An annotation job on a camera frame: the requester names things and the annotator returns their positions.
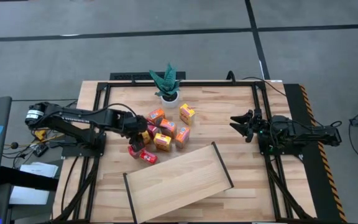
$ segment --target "white paper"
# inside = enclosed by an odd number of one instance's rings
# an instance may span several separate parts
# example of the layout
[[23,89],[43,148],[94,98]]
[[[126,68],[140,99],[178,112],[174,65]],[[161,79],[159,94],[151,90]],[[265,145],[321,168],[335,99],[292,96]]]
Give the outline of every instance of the white paper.
[[[31,174],[54,177],[58,167],[41,162],[33,162],[31,165],[21,165],[20,170]],[[45,205],[47,203],[49,191],[35,190],[27,187],[13,187],[10,204],[15,205]]]

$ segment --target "wooden plank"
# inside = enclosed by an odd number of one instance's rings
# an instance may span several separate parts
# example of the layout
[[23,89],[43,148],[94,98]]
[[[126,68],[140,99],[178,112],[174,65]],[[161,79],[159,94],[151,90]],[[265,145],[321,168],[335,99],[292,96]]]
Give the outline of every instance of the wooden plank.
[[212,145],[128,174],[127,181],[138,223],[231,188]]
[[[77,108],[92,110],[96,85],[97,81],[83,82]],[[281,92],[285,92],[282,83],[272,83],[272,85]],[[156,151],[151,144],[147,148],[156,153],[163,162],[209,146],[212,141],[215,141],[234,183],[234,188],[153,218],[151,222],[274,221],[265,162],[259,154],[257,138],[254,138],[251,143],[245,143],[244,138],[229,126],[230,116],[244,114],[248,109],[254,109],[250,87],[189,86],[181,87],[180,90],[181,102],[188,103],[196,110],[196,121],[191,126],[188,144],[180,150],[173,146],[169,153]],[[155,87],[114,87],[109,103],[125,103],[137,114],[147,115],[161,106],[160,99],[154,96],[156,91]],[[285,96],[269,86],[267,86],[267,94],[273,115],[291,117]],[[264,112],[260,91],[259,101]],[[177,109],[169,109],[165,112],[167,118],[176,122],[178,127],[185,125],[180,120]],[[127,141],[117,134],[108,133],[106,151],[99,165],[91,222],[133,222],[122,173],[141,170],[149,165],[128,155]],[[289,191],[305,211],[315,217],[316,212],[303,164],[294,156],[282,156],[282,160]],[[73,159],[66,159],[63,163],[53,205],[54,216],[60,214],[62,193],[72,163]],[[82,159],[80,158],[68,182],[65,206],[76,192],[81,165]],[[284,217],[282,196],[278,189],[277,192],[280,210]],[[80,217],[85,214],[84,204],[86,204],[87,196],[83,198]]]

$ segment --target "orange box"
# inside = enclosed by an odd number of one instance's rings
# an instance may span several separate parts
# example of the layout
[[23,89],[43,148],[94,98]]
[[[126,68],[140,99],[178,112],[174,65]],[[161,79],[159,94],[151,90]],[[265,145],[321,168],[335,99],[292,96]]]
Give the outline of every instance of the orange box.
[[177,125],[169,120],[162,119],[159,124],[161,127],[161,133],[174,138],[177,135]]
[[179,108],[179,117],[187,125],[194,123],[196,112],[191,109],[186,103]]
[[147,130],[142,132],[142,137],[143,137],[144,144],[148,144],[151,140],[151,138],[149,136],[149,132]]
[[157,133],[154,137],[154,144],[157,149],[161,149],[167,152],[171,151],[171,137]]
[[159,118],[165,119],[165,112],[161,108],[151,112],[148,117],[148,119],[153,123],[155,123],[155,121]]
[[183,127],[179,130],[177,137],[175,138],[175,144],[177,147],[183,149],[186,142],[189,141],[190,137],[190,128]]

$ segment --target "gray floor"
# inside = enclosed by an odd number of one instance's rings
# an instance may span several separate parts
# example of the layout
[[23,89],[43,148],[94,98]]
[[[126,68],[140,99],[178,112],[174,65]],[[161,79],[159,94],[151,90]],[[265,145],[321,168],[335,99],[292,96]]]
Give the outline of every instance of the gray floor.
[[[259,27],[358,24],[358,0],[258,0],[252,6]],[[244,1],[0,2],[0,37],[218,27],[250,27]],[[347,120],[358,113],[358,29],[264,32],[260,39],[271,79],[304,84],[316,119],[344,122],[343,144],[326,152],[347,219],[358,223],[358,157],[347,137]],[[188,79],[224,78],[228,70],[237,78],[261,77],[251,33],[0,42],[0,96],[76,98],[82,80],[163,70],[168,62]],[[32,103],[12,104],[6,142],[32,139],[23,123]],[[358,129],[352,138],[358,148]],[[40,160],[59,158],[54,149]]]

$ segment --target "potted plant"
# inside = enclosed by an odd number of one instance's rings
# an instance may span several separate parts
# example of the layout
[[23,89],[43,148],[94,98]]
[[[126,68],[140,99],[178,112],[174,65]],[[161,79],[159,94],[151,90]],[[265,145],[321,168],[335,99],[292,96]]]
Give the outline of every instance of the potted plant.
[[165,108],[175,108],[179,104],[179,83],[177,71],[168,64],[164,78],[159,77],[154,71],[150,70],[150,75],[154,80],[155,86],[160,90],[155,94],[161,97],[161,102]]

